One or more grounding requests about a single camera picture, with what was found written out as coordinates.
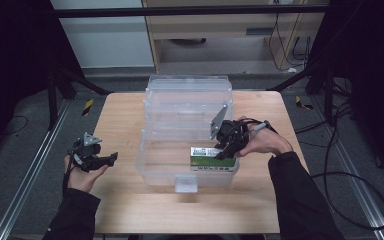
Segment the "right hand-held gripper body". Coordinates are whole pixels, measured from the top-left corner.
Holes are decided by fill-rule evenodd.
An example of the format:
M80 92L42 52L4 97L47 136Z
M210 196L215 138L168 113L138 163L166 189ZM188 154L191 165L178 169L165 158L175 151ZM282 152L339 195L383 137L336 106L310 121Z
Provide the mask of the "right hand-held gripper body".
M217 140L216 149L223 153L236 153L243 149L249 138L245 121L225 120L228 106L224 105L210 122L210 139Z

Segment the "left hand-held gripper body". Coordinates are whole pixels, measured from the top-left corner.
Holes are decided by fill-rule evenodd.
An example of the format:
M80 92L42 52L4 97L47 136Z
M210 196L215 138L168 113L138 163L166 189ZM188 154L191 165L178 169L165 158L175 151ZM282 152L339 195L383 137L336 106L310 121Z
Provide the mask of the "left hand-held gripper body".
M97 157L101 150L101 141L101 138L87 132L82 138L78 138L68 149L68 154L74 165L85 172L98 170L102 166L100 158Z

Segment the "green and white carton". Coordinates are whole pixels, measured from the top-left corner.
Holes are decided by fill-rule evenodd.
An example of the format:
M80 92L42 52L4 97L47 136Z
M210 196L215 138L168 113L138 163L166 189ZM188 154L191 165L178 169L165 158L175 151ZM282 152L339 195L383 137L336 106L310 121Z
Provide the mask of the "green and white carton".
M223 157L222 153L222 149L192 147L190 149L190 170L217 172L236 171L238 168L237 159Z

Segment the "clear plastic storage box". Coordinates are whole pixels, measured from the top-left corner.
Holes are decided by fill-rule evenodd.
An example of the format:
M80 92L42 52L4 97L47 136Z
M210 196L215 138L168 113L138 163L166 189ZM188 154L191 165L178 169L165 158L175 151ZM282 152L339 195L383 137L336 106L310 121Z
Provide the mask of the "clear plastic storage box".
M227 105L233 118L232 85L226 76L164 76L149 78L144 100L136 169L149 185L172 186L177 193L200 187L228 187L236 172L191 171L192 147L215 148L210 122Z

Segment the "person's left hand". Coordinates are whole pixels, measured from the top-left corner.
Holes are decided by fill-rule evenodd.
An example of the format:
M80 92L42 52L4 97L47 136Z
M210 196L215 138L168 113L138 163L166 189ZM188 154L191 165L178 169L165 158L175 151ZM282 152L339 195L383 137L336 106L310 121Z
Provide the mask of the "person's left hand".
M65 168L69 170L68 179L66 186L68 188L80 190L86 193L89 193L93 188L96 180L102 176L108 169L107 165L100 167L98 170L91 170L89 172L84 172L76 166L73 166L70 163L70 156L67 155L64 158Z

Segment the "person's right hand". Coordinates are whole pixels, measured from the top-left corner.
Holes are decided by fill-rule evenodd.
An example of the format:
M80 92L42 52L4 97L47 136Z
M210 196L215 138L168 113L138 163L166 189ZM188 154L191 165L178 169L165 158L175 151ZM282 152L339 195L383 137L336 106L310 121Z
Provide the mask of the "person's right hand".
M236 157L245 157L254 152L271 153L275 156L279 156L283 153L293 151L292 145L278 133L275 133L266 127L254 131L257 123L252 123L251 119L246 116L241 116L239 121L247 122L250 133L248 134L248 144L235 154Z

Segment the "yellow black hazard tape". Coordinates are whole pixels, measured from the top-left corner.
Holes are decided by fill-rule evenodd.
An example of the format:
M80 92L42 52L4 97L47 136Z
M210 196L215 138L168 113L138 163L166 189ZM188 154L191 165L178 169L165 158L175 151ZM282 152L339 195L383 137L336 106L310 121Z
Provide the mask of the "yellow black hazard tape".
M81 113L82 116L88 115L88 113L90 112L90 109L91 109L93 103L94 103L94 99L88 99L86 101L85 106L84 106L84 108L82 110L82 113Z
M299 96L295 96L295 105L307 110L313 110L313 106L311 104L305 104Z

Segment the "black metal stand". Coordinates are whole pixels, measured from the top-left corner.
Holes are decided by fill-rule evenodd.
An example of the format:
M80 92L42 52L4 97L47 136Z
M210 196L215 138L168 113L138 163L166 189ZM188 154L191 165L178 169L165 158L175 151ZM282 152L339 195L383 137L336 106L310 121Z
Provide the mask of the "black metal stand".
M60 91L64 99L73 99L76 96L76 91L71 84L72 81L79 83L97 94L110 94L110 91L89 82L84 76L75 74L57 65L48 66L46 69L46 83L48 90L49 130L53 129L58 121L56 90Z
M268 91L281 92L287 87L297 83L298 81L309 77L310 80L305 87L305 91L309 95L318 93L321 89L324 90L324 118L333 125L333 85L334 85L334 69L328 63L311 63L301 72L293 75L286 81L268 88Z

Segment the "dark round chair base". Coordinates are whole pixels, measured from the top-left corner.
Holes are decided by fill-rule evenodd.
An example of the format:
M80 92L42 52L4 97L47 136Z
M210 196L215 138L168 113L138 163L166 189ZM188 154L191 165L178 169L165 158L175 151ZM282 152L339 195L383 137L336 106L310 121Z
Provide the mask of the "dark round chair base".
M200 44L206 43L206 38L199 38L199 39L170 39L170 41L173 44L179 45L179 46L196 46Z

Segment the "white cabinet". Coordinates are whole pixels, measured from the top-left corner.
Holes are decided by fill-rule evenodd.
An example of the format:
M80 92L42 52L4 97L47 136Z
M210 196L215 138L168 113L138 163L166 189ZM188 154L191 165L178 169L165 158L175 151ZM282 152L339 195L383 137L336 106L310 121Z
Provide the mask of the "white cabinet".
M141 0L51 0L56 10L141 8ZM61 18L83 69L153 67L144 17Z

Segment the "black curtain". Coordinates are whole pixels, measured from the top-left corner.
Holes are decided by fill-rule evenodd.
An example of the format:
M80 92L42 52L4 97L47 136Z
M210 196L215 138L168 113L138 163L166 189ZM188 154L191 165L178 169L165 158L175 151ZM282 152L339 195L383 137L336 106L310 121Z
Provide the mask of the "black curtain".
M18 101L46 88L38 43L56 64L83 74L60 21L37 14L53 8L51 0L0 0L0 136Z
M352 83L351 102L384 163L384 0L330 0L311 55L337 42L333 72Z

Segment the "black horizontal frame bar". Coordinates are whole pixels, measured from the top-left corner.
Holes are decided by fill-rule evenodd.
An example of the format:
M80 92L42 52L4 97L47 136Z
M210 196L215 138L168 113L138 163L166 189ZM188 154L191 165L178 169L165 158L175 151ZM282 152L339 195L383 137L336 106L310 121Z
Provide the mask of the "black horizontal frame bar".
M63 9L49 11L49 14L52 14L58 18L188 16L227 14L321 13L328 11L329 8L329 4L183 6L108 9Z

